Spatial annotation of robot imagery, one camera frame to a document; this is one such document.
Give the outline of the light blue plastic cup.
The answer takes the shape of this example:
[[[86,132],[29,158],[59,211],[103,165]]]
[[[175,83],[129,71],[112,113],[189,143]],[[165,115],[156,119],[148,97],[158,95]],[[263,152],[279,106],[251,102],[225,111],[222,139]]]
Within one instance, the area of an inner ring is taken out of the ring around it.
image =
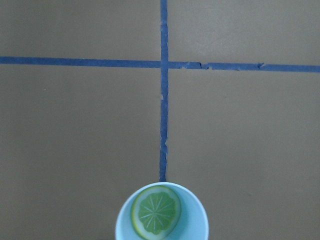
[[[118,214],[115,238],[117,240],[144,240],[133,227],[131,208],[141,191],[156,185],[171,188],[181,200],[180,219],[171,234],[164,240],[207,240],[209,238],[209,222],[202,203],[190,190],[172,182],[152,183],[134,192],[123,204]]]

